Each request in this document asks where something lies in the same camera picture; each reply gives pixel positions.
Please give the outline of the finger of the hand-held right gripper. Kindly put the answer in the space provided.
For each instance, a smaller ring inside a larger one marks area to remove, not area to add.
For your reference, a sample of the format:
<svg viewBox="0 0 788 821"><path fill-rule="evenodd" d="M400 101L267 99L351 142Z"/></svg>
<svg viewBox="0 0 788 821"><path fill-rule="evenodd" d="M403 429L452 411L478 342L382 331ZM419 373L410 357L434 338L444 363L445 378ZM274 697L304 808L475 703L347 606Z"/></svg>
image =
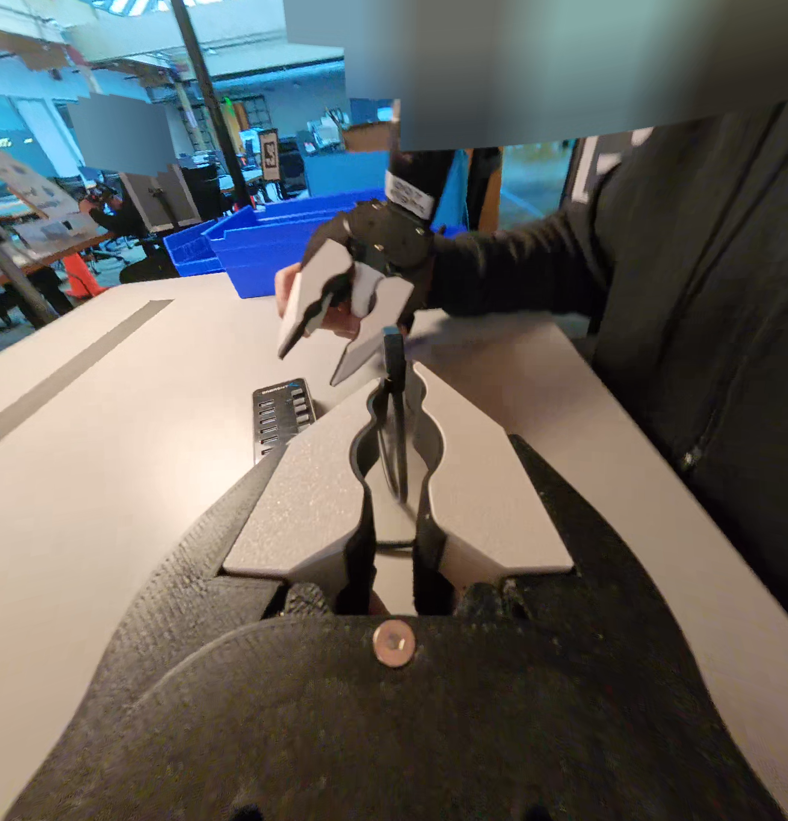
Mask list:
<svg viewBox="0 0 788 821"><path fill-rule="evenodd" d="M332 387L351 377L374 356L382 345L385 329L398 325L413 291L414 285L401 277L383 277L378 282L373 308L359 320L357 334L341 354L330 379Z"/></svg>
<svg viewBox="0 0 788 821"><path fill-rule="evenodd" d="M291 279L277 277L277 308L281 325L277 356L283 360L302 338L325 323L338 298L350 295L354 261L348 249L327 240Z"/></svg>

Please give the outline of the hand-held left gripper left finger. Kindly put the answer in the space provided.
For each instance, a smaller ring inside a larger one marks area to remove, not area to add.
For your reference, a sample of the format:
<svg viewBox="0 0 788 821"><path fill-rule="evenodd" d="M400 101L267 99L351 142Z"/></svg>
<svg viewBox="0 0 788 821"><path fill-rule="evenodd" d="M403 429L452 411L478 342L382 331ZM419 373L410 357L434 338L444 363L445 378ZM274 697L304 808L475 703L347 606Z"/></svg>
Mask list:
<svg viewBox="0 0 788 821"><path fill-rule="evenodd" d="M228 576L312 583L336 610L367 610L377 537L366 476L379 458L377 378L319 419L296 416L298 430L256 465L270 470L226 555Z"/></svg>

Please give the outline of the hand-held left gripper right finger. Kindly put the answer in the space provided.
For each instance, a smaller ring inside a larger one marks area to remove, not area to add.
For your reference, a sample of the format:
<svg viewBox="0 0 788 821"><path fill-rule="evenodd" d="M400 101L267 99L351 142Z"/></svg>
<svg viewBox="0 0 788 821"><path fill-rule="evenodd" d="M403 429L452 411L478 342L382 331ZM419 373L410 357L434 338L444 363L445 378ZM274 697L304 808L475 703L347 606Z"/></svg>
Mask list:
<svg viewBox="0 0 788 821"><path fill-rule="evenodd" d="M474 584L572 571L506 430L417 362L412 423L426 467L412 549L417 610L452 610Z"/></svg>

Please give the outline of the glossy black switched usb hub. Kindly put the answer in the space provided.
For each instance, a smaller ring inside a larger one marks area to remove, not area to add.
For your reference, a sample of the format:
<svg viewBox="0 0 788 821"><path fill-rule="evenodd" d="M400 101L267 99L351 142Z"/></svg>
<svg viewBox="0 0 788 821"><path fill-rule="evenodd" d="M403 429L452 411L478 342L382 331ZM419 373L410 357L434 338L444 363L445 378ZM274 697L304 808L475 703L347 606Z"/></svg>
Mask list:
<svg viewBox="0 0 788 821"><path fill-rule="evenodd" d="M304 378L258 388L252 401L255 464L317 420L317 408Z"/></svg>

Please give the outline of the person's right forearm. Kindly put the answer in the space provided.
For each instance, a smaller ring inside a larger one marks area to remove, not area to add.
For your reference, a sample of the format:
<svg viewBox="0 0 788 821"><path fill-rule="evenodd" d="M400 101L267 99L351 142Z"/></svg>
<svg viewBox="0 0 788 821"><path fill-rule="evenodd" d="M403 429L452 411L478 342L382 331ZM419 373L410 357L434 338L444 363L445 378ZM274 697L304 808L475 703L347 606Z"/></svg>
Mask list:
<svg viewBox="0 0 788 821"><path fill-rule="evenodd" d="M424 306L454 317L605 310L612 274L583 204L509 231L439 239Z"/></svg>

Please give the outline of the person's right hand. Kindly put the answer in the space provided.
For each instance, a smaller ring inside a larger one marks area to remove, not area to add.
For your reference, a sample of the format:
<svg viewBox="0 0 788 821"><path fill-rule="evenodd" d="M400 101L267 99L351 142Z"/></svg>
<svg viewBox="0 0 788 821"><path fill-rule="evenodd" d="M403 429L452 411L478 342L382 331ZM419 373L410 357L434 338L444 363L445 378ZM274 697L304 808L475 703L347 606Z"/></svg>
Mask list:
<svg viewBox="0 0 788 821"><path fill-rule="evenodd" d="M276 310L281 321L285 320L286 314L290 311L292 296L299 290L296 283L301 269L300 263L294 263L275 274ZM323 331L350 341L358 334L358 328L359 319L351 313L350 302L345 301L329 307L326 313L316 320L313 330L304 329L304 337L311 337L314 333Z"/></svg>

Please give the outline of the blue plastic bin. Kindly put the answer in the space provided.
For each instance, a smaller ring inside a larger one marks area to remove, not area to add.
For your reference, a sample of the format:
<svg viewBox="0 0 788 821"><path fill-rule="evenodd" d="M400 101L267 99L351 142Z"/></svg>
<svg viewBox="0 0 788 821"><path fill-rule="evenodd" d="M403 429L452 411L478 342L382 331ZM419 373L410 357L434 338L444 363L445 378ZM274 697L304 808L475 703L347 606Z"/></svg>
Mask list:
<svg viewBox="0 0 788 821"><path fill-rule="evenodd" d="M239 265L228 260L222 250L220 224L224 220L208 220L164 238L179 276L191 278L237 270Z"/></svg>
<svg viewBox="0 0 788 821"><path fill-rule="evenodd" d="M360 202L381 200L383 190L349 191L235 211L203 235L238 296L274 293L276 271L301 261L317 228Z"/></svg>

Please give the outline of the grey panel board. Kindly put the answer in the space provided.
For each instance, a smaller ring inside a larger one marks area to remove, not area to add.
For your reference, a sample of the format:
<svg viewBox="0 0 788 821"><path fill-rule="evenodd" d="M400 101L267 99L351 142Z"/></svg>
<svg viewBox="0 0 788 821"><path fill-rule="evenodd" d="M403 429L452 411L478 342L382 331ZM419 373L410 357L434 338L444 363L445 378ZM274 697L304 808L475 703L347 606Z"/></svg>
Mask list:
<svg viewBox="0 0 788 821"><path fill-rule="evenodd" d="M120 172L119 177L149 233L181 231L201 222L178 163L154 176Z"/></svg>

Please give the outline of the black light stand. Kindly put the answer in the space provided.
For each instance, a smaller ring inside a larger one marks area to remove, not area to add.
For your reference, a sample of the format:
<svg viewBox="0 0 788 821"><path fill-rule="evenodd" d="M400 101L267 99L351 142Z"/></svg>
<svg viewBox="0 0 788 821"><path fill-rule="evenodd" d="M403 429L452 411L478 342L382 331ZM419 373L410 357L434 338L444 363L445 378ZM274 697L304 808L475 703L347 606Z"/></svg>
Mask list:
<svg viewBox="0 0 788 821"><path fill-rule="evenodd" d="M201 46L198 42L190 15L183 1L170 1L172 14L181 33L185 51L194 69L194 75L200 87L207 114L211 120L213 133L221 147L225 166L232 179L235 202L239 210L251 206L247 183L240 167L231 133L226 124L220 104L216 99L212 78L210 77Z"/></svg>

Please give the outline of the orange traffic cone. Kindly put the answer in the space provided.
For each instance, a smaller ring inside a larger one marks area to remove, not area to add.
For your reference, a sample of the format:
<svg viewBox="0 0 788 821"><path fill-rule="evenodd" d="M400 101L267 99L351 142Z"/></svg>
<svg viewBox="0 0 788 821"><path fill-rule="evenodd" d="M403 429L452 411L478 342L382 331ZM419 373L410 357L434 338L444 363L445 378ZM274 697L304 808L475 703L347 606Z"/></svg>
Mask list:
<svg viewBox="0 0 788 821"><path fill-rule="evenodd" d="M71 296L77 301L87 301L106 292L92 274L91 268L80 254L70 254L62 259Z"/></svg>

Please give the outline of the printed paper sign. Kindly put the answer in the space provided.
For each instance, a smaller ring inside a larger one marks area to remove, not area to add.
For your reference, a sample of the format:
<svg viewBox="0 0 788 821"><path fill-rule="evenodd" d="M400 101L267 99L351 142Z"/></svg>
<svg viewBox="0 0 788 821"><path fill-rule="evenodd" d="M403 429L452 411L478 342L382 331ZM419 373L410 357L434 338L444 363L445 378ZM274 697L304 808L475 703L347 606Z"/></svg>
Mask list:
<svg viewBox="0 0 788 821"><path fill-rule="evenodd" d="M68 248L87 240L101 241L105 231L81 213L74 198L52 180L0 149L0 182L37 216L16 229L36 252Z"/></svg>

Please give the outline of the person's black jacket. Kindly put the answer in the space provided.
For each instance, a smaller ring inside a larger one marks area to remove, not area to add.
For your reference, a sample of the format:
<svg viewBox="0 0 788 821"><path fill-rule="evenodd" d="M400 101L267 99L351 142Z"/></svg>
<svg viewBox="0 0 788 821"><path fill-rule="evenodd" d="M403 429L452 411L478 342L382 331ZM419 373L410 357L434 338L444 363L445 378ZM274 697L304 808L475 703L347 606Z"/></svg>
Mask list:
<svg viewBox="0 0 788 821"><path fill-rule="evenodd" d="M656 127L584 216L594 368L788 614L788 101Z"/></svg>

